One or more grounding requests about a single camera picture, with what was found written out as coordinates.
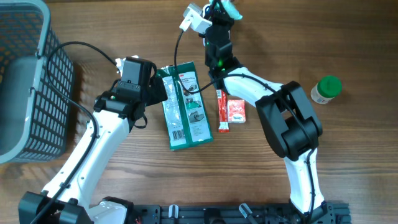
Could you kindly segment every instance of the barcode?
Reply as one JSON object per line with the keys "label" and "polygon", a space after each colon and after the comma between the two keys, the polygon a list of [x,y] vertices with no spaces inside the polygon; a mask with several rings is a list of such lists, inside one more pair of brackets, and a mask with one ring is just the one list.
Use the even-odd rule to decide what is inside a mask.
{"label": "barcode", "polygon": [[178,131],[173,131],[173,139],[174,139],[174,141],[175,140],[180,140],[180,139],[183,139],[183,138],[185,138],[183,129],[178,130]]}

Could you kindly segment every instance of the wooden tabletop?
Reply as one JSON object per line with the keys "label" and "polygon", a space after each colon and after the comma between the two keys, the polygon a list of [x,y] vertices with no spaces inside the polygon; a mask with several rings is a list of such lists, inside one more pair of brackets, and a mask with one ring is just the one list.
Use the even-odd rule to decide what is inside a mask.
{"label": "wooden tabletop", "polygon": [[[158,67],[173,63],[182,13],[191,1],[51,2],[52,27],[62,42],[79,40],[112,58],[139,55]],[[205,0],[198,0],[204,5]],[[313,107],[323,125],[317,157],[326,200],[349,203],[353,223],[398,223],[398,3],[395,0],[238,0],[243,20],[231,36],[234,54],[273,82],[299,82],[306,94],[335,75],[342,94]],[[194,61],[201,86],[210,79],[202,40],[183,35],[178,62]],[[117,78],[96,52],[67,47],[76,63],[75,99],[92,109]],[[288,202],[284,162],[269,147],[256,110],[245,124],[219,134],[216,92],[203,98],[214,141],[172,152],[161,105],[147,109],[146,129],[119,146],[91,199],[135,204]],[[26,191],[40,192],[60,170],[85,131],[87,117],[72,111],[68,152],[43,164],[0,166],[0,223],[18,223]]]}

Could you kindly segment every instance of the white bottle with green cap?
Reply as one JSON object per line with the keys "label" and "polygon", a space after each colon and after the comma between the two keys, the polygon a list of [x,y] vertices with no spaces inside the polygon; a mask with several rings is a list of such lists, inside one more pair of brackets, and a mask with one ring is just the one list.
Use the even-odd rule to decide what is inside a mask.
{"label": "white bottle with green cap", "polygon": [[328,75],[322,78],[311,90],[311,98],[319,104],[327,104],[341,93],[341,82],[337,77]]}

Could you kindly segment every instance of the green and white package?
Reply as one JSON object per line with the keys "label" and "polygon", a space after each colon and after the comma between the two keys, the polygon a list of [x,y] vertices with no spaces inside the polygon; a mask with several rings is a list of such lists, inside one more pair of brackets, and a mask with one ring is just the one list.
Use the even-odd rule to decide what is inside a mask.
{"label": "green and white package", "polygon": [[[180,79],[189,91],[200,89],[193,62],[177,65]],[[200,93],[183,92],[174,66],[157,70],[163,78],[168,100],[162,102],[167,130],[170,137],[170,149],[185,149],[211,142],[210,125],[203,98]]]}

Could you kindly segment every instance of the white connector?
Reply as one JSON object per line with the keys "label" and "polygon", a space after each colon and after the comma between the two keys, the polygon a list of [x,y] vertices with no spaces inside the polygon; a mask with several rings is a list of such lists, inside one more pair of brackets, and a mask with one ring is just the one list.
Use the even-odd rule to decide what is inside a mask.
{"label": "white connector", "polygon": [[180,28],[187,31],[189,27],[195,32],[205,34],[206,29],[211,27],[213,23],[201,16],[202,9],[195,3],[189,4],[185,12],[183,13],[184,20],[182,21]]}

